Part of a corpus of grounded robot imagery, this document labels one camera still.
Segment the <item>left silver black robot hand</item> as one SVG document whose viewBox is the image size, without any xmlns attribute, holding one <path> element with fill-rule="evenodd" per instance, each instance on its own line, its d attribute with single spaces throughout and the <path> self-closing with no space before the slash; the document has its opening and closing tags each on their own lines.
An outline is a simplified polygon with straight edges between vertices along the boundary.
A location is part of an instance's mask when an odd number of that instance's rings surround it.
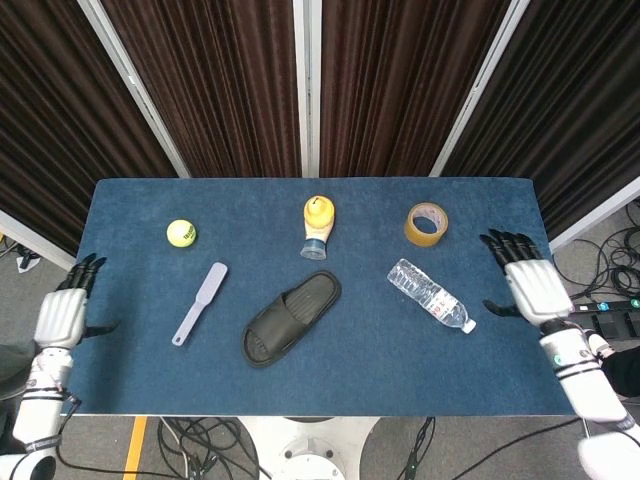
<svg viewBox="0 0 640 480">
<path fill-rule="evenodd" d="M 86 308 L 97 274 L 106 257 L 91 253 L 75 264 L 41 305 L 34 341 L 39 349 L 72 349 L 84 339 L 110 334 L 120 323 L 89 326 Z"/>
</svg>

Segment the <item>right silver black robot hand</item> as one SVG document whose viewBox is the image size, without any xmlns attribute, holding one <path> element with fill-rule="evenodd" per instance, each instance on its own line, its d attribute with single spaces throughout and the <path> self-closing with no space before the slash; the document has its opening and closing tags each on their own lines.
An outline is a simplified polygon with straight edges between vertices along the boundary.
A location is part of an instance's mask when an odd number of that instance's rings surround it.
<svg viewBox="0 0 640 480">
<path fill-rule="evenodd" d="M 500 317 L 522 317 L 539 329 L 570 316 L 573 303 L 558 271 L 528 236 L 490 229 L 479 238 L 494 256 L 515 301 L 500 306 L 485 299 L 487 310 Z"/>
</svg>

